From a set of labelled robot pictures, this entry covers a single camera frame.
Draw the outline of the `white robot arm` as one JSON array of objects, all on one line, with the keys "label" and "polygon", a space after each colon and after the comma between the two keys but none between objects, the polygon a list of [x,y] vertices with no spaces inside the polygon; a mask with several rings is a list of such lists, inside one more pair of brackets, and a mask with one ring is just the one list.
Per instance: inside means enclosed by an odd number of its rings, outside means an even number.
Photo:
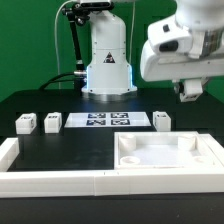
[{"label": "white robot arm", "polygon": [[[80,0],[91,21],[92,61],[83,89],[88,95],[136,90],[126,61],[125,24],[109,12],[117,1]],[[174,15],[148,26],[140,74],[147,82],[170,80],[181,101],[194,101],[211,77],[224,75],[224,0],[174,1]]]}]

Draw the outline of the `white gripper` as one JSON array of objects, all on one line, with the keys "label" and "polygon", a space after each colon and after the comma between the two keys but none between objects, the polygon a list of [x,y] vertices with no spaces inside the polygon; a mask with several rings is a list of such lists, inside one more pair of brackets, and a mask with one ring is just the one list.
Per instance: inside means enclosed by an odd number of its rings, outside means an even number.
[{"label": "white gripper", "polygon": [[149,34],[143,46],[140,71],[147,82],[224,75],[224,46],[205,58],[190,58],[190,34]]}]

